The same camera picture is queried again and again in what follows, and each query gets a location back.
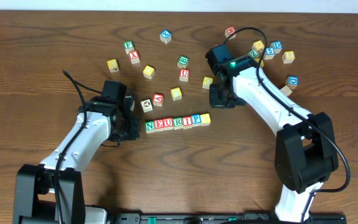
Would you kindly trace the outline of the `green Z block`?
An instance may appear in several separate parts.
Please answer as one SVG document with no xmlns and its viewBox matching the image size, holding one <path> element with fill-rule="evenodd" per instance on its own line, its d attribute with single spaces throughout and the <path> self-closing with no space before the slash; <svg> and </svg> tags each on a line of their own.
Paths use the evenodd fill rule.
<svg viewBox="0 0 358 224">
<path fill-rule="evenodd" d="M 249 51 L 248 55 L 251 57 L 251 58 L 258 58 L 260 56 L 260 53 L 257 52 L 256 50 L 252 49 L 251 51 Z"/>
</svg>

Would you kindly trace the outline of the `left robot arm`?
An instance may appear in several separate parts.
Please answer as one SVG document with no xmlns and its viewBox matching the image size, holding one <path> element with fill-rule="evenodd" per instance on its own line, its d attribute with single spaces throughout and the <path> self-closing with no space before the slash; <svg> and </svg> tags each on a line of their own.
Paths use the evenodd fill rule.
<svg viewBox="0 0 358 224">
<path fill-rule="evenodd" d="M 134 97 L 120 82 L 107 80 L 100 95 L 83 101 L 77 120 L 59 146 L 38 165 L 16 175 L 14 223 L 112 223 L 105 208 L 86 205 L 82 175 L 106 141 L 118 147 L 139 137 Z"/>
</svg>

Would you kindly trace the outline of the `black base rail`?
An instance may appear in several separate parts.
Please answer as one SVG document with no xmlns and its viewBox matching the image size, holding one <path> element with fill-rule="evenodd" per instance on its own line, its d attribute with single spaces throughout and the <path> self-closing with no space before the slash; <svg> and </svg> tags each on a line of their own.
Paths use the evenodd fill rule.
<svg viewBox="0 0 358 224">
<path fill-rule="evenodd" d="M 139 214 L 119 213 L 109 215 L 107 223 L 111 224 L 219 224 L 219 223 L 292 223 L 279 221 L 270 213 L 244 213 L 237 215 L 161 215 L 161 214 Z"/>
</svg>

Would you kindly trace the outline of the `blue d block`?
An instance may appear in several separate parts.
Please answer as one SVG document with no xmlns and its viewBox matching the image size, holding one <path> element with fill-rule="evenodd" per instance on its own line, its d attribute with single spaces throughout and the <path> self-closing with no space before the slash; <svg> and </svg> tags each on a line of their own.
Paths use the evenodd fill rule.
<svg viewBox="0 0 358 224">
<path fill-rule="evenodd" d="M 283 45 L 281 41 L 273 41 L 270 47 L 274 50 L 275 54 L 278 54 L 283 49 Z"/>
<path fill-rule="evenodd" d="M 299 78 L 296 76 L 289 76 L 286 79 L 286 86 L 294 90 L 299 85 Z"/>
</svg>

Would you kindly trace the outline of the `green R block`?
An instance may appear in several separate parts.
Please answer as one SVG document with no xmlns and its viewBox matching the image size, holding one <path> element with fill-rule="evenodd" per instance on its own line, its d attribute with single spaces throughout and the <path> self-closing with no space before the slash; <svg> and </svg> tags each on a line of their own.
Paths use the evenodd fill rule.
<svg viewBox="0 0 358 224">
<path fill-rule="evenodd" d="M 182 117 L 173 118 L 174 129 L 182 129 L 184 127 Z"/>
</svg>

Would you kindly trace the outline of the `blue 5 block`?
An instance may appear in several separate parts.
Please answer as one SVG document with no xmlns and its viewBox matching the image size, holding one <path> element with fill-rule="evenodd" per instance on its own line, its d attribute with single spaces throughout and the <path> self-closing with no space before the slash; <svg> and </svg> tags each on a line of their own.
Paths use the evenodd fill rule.
<svg viewBox="0 0 358 224">
<path fill-rule="evenodd" d="M 273 47 L 267 47 L 265 50 L 265 54 L 263 56 L 264 60 L 270 60 L 273 59 L 275 56 L 275 51 Z"/>
</svg>

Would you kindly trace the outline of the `blue P block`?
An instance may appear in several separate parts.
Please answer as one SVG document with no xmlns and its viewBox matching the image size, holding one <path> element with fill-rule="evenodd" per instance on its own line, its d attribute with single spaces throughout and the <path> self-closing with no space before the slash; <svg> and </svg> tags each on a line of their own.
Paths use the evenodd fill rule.
<svg viewBox="0 0 358 224">
<path fill-rule="evenodd" d="M 200 117 L 199 114 L 193 114 L 191 116 L 191 119 L 192 119 L 192 126 L 193 127 L 200 126 L 202 124 L 201 117 Z"/>
</svg>

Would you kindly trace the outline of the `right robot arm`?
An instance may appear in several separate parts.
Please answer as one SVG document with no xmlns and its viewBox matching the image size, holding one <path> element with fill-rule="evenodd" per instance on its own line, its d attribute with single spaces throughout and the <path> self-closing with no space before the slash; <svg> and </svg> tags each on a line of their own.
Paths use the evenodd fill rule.
<svg viewBox="0 0 358 224">
<path fill-rule="evenodd" d="M 310 193 L 320 189 L 339 166 L 331 119 L 291 101 L 254 59 L 233 58 L 224 44 L 211 48 L 205 59 L 217 79 L 210 86 L 211 107 L 250 105 L 276 137 L 275 169 L 283 183 L 276 217 L 288 222 L 308 220 Z"/>
</svg>

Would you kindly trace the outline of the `green B block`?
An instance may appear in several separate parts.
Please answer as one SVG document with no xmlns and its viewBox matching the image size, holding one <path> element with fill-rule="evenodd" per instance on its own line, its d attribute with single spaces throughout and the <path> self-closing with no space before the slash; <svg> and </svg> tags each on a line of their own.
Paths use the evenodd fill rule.
<svg viewBox="0 0 358 224">
<path fill-rule="evenodd" d="M 189 58 L 186 56 L 181 55 L 177 61 L 177 66 L 179 68 L 184 68 L 186 69 L 188 67 L 189 64 Z"/>
</svg>

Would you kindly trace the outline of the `red A block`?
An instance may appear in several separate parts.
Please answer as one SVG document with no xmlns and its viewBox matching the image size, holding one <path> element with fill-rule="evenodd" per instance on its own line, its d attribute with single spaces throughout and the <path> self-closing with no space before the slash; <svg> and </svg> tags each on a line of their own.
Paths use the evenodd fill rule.
<svg viewBox="0 0 358 224">
<path fill-rule="evenodd" d="M 164 101 L 164 95 L 155 93 L 153 96 L 153 105 L 162 106 Z"/>
</svg>

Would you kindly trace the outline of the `green N block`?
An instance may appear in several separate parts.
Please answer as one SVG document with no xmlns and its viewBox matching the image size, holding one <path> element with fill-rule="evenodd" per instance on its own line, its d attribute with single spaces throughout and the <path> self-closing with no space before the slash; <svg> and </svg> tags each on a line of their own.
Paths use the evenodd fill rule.
<svg viewBox="0 0 358 224">
<path fill-rule="evenodd" d="M 154 126 L 154 121 L 145 122 L 144 127 L 145 127 L 145 131 L 147 134 L 154 133 L 156 131 L 155 126 Z"/>
</svg>

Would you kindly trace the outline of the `white block right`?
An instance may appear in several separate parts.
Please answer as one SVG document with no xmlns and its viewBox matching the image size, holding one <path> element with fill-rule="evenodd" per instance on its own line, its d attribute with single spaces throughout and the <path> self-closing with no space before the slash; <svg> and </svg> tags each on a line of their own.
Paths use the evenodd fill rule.
<svg viewBox="0 0 358 224">
<path fill-rule="evenodd" d="M 280 91 L 282 92 L 282 94 L 284 94 L 285 96 L 290 96 L 290 94 L 292 94 L 292 90 L 290 87 L 288 86 L 284 86 L 283 88 L 280 89 Z"/>
</svg>

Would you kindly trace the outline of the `plain yellow block centre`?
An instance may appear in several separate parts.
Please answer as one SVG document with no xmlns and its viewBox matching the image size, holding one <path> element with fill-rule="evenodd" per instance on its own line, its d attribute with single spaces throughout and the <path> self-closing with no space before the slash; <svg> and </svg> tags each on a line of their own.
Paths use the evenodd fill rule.
<svg viewBox="0 0 358 224">
<path fill-rule="evenodd" d="M 214 79 L 211 77 L 204 77 L 203 82 L 202 82 L 203 89 L 209 90 L 210 85 L 213 83 L 213 80 Z"/>
</svg>

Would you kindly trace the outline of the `blue X block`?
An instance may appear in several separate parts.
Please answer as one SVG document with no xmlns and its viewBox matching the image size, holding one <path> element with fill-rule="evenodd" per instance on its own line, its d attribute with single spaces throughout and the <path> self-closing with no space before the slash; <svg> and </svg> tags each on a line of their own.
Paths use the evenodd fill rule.
<svg viewBox="0 0 358 224">
<path fill-rule="evenodd" d="M 172 39 L 172 34 L 168 30 L 163 30 L 159 36 L 161 41 L 165 44 L 168 44 Z"/>
</svg>

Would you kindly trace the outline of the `yellow 8 block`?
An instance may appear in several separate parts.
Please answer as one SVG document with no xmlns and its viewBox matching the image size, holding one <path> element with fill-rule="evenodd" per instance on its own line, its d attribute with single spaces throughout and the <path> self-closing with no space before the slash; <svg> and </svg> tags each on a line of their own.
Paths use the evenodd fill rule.
<svg viewBox="0 0 358 224">
<path fill-rule="evenodd" d="M 282 60 L 284 64 L 292 63 L 295 58 L 296 57 L 293 51 L 285 51 L 282 55 Z"/>
</svg>

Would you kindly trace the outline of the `yellow block beside E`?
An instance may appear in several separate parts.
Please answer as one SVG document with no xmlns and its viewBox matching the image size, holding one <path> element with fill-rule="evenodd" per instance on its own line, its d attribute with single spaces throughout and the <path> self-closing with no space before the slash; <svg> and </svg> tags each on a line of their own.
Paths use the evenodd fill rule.
<svg viewBox="0 0 358 224">
<path fill-rule="evenodd" d="M 173 88 L 171 89 L 171 95 L 174 101 L 180 100 L 182 98 L 182 91 L 179 87 Z"/>
</svg>

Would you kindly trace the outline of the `red I block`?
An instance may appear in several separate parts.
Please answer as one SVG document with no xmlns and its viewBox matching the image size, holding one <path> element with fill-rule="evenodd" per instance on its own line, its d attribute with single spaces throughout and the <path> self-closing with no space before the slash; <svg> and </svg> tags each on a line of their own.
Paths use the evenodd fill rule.
<svg viewBox="0 0 358 224">
<path fill-rule="evenodd" d="M 193 126 L 192 117 L 191 116 L 183 117 L 182 118 L 182 123 L 183 123 L 183 129 L 192 128 L 192 126 Z"/>
</svg>

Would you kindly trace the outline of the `green F block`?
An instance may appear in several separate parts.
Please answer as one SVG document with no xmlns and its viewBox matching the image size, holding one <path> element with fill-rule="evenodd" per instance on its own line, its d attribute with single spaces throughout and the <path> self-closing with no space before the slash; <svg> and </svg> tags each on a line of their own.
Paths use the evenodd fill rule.
<svg viewBox="0 0 358 224">
<path fill-rule="evenodd" d="M 124 46 L 126 54 L 129 54 L 130 52 L 134 51 L 134 43 L 132 40 L 123 42 L 123 46 Z"/>
</svg>

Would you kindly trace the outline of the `red Y block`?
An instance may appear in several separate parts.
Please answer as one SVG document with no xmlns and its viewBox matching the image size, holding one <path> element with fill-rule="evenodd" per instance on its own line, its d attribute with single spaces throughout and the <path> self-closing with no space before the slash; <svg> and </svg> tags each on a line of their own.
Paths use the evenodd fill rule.
<svg viewBox="0 0 358 224">
<path fill-rule="evenodd" d="M 139 53 L 137 50 L 130 52 L 128 55 L 132 64 L 140 63 Z"/>
</svg>

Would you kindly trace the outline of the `yellow block below Z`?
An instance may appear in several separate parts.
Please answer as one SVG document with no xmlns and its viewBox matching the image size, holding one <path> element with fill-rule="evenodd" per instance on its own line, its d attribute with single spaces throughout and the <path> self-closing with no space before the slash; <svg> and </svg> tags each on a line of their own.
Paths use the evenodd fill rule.
<svg viewBox="0 0 358 224">
<path fill-rule="evenodd" d="M 264 67 L 264 62 L 263 60 L 260 60 L 260 58 L 256 58 L 255 61 L 258 63 L 260 61 L 260 68 Z"/>
</svg>

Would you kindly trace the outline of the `blue D block lower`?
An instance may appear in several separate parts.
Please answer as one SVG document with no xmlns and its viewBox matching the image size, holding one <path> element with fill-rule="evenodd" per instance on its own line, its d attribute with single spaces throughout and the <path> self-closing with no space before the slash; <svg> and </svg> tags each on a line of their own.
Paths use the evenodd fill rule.
<svg viewBox="0 0 358 224">
<path fill-rule="evenodd" d="M 286 86 L 294 90 L 299 85 L 299 78 L 296 76 L 289 76 L 286 79 Z"/>
</svg>

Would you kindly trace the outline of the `blue D block upper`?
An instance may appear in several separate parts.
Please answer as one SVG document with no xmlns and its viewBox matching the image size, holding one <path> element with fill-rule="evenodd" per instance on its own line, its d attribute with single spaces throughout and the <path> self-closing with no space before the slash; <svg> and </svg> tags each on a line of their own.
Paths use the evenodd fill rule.
<svg viewBox="0 0 358 224">
<path fill-rule="evenodd" d="M 281 41 L 273 41 L 270 47 L 274 50 L 275 54 L 278 54 L 283 49 L 283 45 Z"/>
</svg>

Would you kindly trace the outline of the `yellow O block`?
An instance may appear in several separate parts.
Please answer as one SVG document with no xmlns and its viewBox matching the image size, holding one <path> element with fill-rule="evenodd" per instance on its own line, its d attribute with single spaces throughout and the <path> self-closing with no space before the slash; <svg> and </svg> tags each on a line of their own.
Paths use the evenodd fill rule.
<svg viewBox="0 0 358 224">
<path fill-rule="evenodd" d="M 146 77 L 148 79 L 152 79 L 153 76 L 155 75 L 155 68 L 151 67 L 149 65 L 145 66 L 145 68 L 143 70 L 143 75 L 144 75 L 144 77 Z"/>
</svg>

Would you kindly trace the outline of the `white soccer ball block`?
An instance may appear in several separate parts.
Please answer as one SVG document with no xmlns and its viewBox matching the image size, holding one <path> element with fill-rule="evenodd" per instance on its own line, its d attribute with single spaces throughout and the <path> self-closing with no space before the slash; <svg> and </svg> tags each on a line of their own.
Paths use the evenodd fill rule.
<svg viewBox="0 0 358 224">
<path fill-rule="evenodd" d="M 141 107 L 144 113 L 150 112 L 153 110 L 153 103 L 150 99 L 141 101 Z"/>
</svg>

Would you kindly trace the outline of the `red E block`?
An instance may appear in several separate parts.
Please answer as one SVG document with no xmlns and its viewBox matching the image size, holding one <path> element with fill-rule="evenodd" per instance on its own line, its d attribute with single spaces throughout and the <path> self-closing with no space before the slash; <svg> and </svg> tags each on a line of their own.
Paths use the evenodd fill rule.
<svg viewBox="0 0 358 224">
<path fill-rule="evenodd" d="M 164 121 L 162 119 L 154 120 L 154 129 L 156 132 L 164 131 Z"/>
</svg>

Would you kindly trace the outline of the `red u block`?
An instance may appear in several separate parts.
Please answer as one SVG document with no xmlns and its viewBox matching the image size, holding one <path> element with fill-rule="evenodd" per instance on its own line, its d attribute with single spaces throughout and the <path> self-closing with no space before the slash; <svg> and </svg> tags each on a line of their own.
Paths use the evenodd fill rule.
<svg viewBox="0 0 358 224">
<path fill-rule="evenodd" d="M 165 130 L 172 130 L 174 129 L 174 121 L 173 118 L 164 118 L 163 125 Z"/>
<path fill-rule="evenodd" d="M 183 68 L 183 69 L 180 70 L 179 80 L 182 81 L 182 82 L 188 82 L 189 81 L 189 75 L 190 75 L 190 70 Z"/>
</svg>

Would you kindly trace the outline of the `red block top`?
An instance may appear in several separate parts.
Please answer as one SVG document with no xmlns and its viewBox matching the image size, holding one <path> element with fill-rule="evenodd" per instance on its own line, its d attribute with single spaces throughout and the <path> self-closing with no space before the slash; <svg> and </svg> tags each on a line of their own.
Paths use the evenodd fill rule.
<svg viewBox="0 0 358 224">
<path fill-rule="evenodd" d="M 232 27 L 228 27 L 225 29 L 225 37 L 230 40 L 230 39 L 234 39 L 236 37 L 236 28 L 234 28 L 234 26 Z"/>
</svg>

